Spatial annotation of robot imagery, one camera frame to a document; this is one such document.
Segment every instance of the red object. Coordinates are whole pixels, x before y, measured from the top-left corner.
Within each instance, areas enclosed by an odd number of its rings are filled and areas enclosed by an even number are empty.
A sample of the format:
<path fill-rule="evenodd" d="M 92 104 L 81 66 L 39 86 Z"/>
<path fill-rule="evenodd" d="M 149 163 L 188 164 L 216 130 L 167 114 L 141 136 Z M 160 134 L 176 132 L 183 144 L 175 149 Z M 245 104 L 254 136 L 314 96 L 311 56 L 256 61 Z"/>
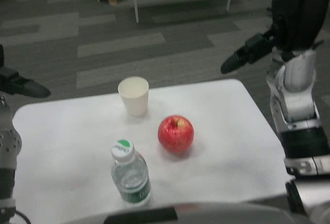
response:
<path fill-rule="evenodd" d="M 182 116 L 165 118 L 158 128 L 158 140 L 171 153 L 182 153 L 192 144 L 194 128 Z"/>

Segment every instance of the gray carpet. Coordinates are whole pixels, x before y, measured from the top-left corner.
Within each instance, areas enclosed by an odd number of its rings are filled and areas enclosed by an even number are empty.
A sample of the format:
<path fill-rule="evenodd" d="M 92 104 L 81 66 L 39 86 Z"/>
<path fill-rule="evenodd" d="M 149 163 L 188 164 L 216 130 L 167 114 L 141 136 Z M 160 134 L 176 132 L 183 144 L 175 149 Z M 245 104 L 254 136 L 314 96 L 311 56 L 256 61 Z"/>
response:
<path fill-rule="evenodd" d="M 0 0 L 5 64 L 46 85 L 46 100 L 8 96 L 14 110 L 39 101 L 117 91 L 120 80 L 141 75 L 152 88 L 234 77 L 244 83 L 274 127 L 265 73 L 270 57 L 221 75 L 221 63 L 271 23 L 271 0 L 138 0 L 141 24 L 127 0 L 116 7 L 96 0 Z M 315 101 L 330 137 L 330 18 L 320 37 Z M 260 200 L 287 208 L 285 198 Z"/>

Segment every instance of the black cable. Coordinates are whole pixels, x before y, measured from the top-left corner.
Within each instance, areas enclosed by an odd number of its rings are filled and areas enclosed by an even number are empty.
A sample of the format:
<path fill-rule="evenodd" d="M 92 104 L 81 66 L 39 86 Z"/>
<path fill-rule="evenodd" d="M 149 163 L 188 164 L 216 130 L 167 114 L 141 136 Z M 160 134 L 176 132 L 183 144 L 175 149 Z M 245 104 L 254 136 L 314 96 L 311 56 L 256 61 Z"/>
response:
<path fill-rule="evenodd" d="M 29 218 L 26 217 L 22 212 L 16 210 L 15 213 L 20 216 L 23 220 L 25 220 L 26 224 L 32 224 Z"/>

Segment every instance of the water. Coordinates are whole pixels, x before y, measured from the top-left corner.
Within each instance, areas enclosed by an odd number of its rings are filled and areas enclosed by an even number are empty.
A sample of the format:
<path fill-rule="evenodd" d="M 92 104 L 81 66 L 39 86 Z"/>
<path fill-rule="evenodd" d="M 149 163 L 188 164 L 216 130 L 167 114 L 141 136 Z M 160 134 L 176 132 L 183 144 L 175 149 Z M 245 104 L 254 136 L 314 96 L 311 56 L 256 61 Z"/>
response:
<path fill-rule="evenodd" d="M 116 161 L 112 167 L 112 178 L 128 205 L 140 206 L 148 201 L 151 185 L 147 165 L 140 154 L 126 163 Z"/>

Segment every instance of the paper cup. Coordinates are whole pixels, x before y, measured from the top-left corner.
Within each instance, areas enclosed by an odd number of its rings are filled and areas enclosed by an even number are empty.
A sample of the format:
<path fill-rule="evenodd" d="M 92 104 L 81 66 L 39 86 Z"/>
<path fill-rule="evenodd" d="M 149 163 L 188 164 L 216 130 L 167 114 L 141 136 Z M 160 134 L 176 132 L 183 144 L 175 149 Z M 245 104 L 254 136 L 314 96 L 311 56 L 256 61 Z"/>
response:
<path fill-rule="evenodd" d="M 141 77 L 128 77 L 118 85 L 118 92 L 127 112 L 132 116 L 142 116 L 148 108 L 149 84 Z"/>

